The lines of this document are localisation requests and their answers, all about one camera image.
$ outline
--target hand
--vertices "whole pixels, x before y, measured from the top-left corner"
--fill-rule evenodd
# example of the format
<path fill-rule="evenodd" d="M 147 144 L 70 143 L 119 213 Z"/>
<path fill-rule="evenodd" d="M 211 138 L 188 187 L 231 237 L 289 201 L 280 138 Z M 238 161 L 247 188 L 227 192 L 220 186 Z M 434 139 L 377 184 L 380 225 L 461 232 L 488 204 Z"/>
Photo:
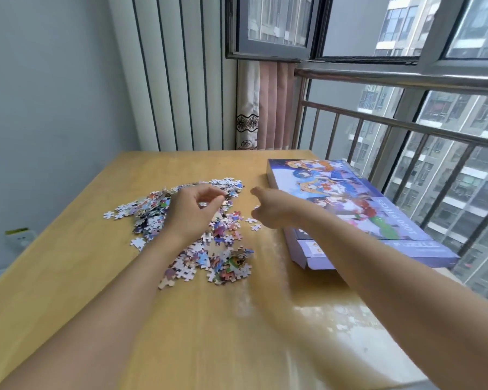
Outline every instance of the hand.
<path fill-rule="evenodd" d="M 224 202 L 224 191 L 207 183 L 180 189 L 172 196 L 161 234 L 173 236 L 182 248 L 200 238 Z M 200 202 L 209 205 L 200 208 Z"/>
<path fill-rule="evenodd" d="M 251 194 L 260 201 L 260 206 L 251 212 L 251 216 L 269 228 L 299 228 L 300 216 L 297 214 L 303 214 L 307 205 L 312 206 L 309 201 L 278 189 L 254 187 Z"/>

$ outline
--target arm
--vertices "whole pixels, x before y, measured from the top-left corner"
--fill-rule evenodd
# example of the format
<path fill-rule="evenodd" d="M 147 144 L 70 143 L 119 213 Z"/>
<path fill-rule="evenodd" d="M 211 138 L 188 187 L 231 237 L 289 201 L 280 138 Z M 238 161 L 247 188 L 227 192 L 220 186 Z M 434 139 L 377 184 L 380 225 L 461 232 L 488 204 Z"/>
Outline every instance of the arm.
<path fill-rule="evenodd" d="M 164 271 L 207 228 L 224 192 L 207 184 L 173 197 L 163 230 L 70 322 L 0 384 L 0 390 L 114 389 L 150 314 Z M 198 202 L 211 202 L 200 209 Z"/>
<path fill-rule="evenodd" d="M 306 200 L 251 191 L 267 227 L 307 232 L 416 365 L 443 390 L 488 389 L 488 301 Z"/>

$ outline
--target balcony railing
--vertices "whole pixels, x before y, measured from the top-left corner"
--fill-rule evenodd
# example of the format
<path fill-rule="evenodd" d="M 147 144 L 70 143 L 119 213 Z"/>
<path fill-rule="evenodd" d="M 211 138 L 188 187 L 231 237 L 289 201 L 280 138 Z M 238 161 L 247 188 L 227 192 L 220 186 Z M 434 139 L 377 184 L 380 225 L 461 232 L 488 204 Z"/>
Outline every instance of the balcony railing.
<path fill-rule="evenodd" d="M 424 217 L 423 221 L 419 225 L 421 229 L 424 229 L 430 222 L 430 219 L 438 209 L 439 205 L 442 203 L 443 199 L 446 197 L 452 184 L 455 183 L 456 178 L 460 174 L 461 170 L 468 161 L 470 155 L 477 147 L 488 148 L 488 138 L 474 136 L 470 134 L 465 134 L 459 131 L 449 131 L 445 129 L 429 127 L 418 123 L 399 121 L 388 117 L 371 115 L 359 111 L 353 111 L 345 108 L 339 108 L 336 106 L 319 104 L 312 101 L 304 100 L 304 94 L 306 92 L 307 79 L 323 79 L 323 80 L 335 80 L 341 82 L 351 82 L 360 84 L 377 84 L 383 86 L 397 86 L 403 88 L 419 88 L 424 90 L 437 90 L 443 92 L 454 92 L 454 93 L 466 93 L 475 95 L 487 95 L 488 96 L 488 78 L 485 77 L 472 77 L 472 76 L 431 76 L 431 75 L 421 75 L 421 74 L 404 74 L 404 73 L 380 73 L 380 72 L 361 72 L 361 71 L 337 71 L 337 70 L 326 70 L 326 69 L 307 69 L 300 68 L 295 70 L 295 75 L 302 77 L 301 89 L 299 102 L 297 107 L 297 116 L 294 127 L 293 143 L 292 148 L 296 148 L 297 143 L 301 139 L 301 115 L 303 109 L 313 108 L 316 110 L 316 115 L 313 124 L 313 130 L 311 134 L 311 140 L 309 143 L 309 149 L 313 149 L 313 144 L 315 140 L 316 127 L 318 124 L 318 118 L 320 111 L 332 112 L 334 113 L 335 119 L 332 125 L 332 130 L 330 134 L 329 144 L 327 147 L 327 153 L 325 158 L 329 159 L 332 144 L 336 135 L 336 130 L 338 126 L 338 120 L 340 116 L 350 116 L 358 119 L 358 124 L 355 130 L 354 138 L 352 140 L 351 149 L 349 155 L 347 156 L 347 162 L 351 163 L 354 150 L 356 149 L 360 131 L 362 125 L 365 121 L 371 121 L 375 123 L 380 123 L 387 125 L 383 139 L 381 141 L 381 146 L 378 150 L 377 156 L 374 160 L 373 167 L 369 174 L 369 181 L 372 181 L 373 176 L 376 174 L 378 167 L 380 166 L 381 158 L 383 156 L 384 150 L 386 149 L 389 136 L 393 129 L 404 129 L 406 131 L 414 131 L 423 134 L 423 137 L 417 144 L 417 148 L 414 150 L 414 155 L 410 160 L 410 164 L 406 169 L 406 172 L 401 178 L 399 187 L 394 195 L 392 202 L 396 203 L 397 199 L 401 196 L 403 189 L 405 188 L 407 182 L 411 177 L 411 174 L 419 160 L 419 157 L 425 147 L 429 137 L 441 137 L 456 142 L 462 142 L 466 144 L 466 149 L 462 152 L 460 158 L 457 161 L 456 166 L 452 170 L 448 179 L 444 182 L 439 190 L 439 193 L 434 200 L 431 208 Z M 475 243 L 475 241 L 481 236 L 482 232 L 488 226 L 488 214 L 483 218 L 482 222 L 475 228 L 470 237 L 461 246 L 458 254 L 463 256 L 470 247 Z"/>

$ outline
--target left hand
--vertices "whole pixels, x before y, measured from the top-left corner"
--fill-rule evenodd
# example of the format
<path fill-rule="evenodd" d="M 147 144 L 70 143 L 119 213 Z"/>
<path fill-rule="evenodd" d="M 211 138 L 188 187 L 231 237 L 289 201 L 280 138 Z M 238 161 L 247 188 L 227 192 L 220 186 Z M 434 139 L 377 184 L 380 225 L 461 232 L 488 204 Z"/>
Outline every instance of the left hand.
<path fill-rule="evenodd" d="M 221 207 L 224 194 L 224 191 L 207 183 L 180 189 L 172 196 L 161 234 L 174 236 L 182 248 L 195 242 Z M 200 202 L 208 202 L 209 205 L 200 208 Z"/>

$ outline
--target wall outlet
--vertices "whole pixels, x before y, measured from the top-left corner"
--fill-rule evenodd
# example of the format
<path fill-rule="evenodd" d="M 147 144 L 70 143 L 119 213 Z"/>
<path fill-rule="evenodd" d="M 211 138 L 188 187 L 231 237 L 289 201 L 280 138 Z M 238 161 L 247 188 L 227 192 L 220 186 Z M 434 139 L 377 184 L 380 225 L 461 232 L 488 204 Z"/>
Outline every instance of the wall outlet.
<path fill-rule="evenodd" d="M 36 239 L 36 232 L 28 228 L 6 231 L 7 242 L 15 248 L 24 250 Z"/>

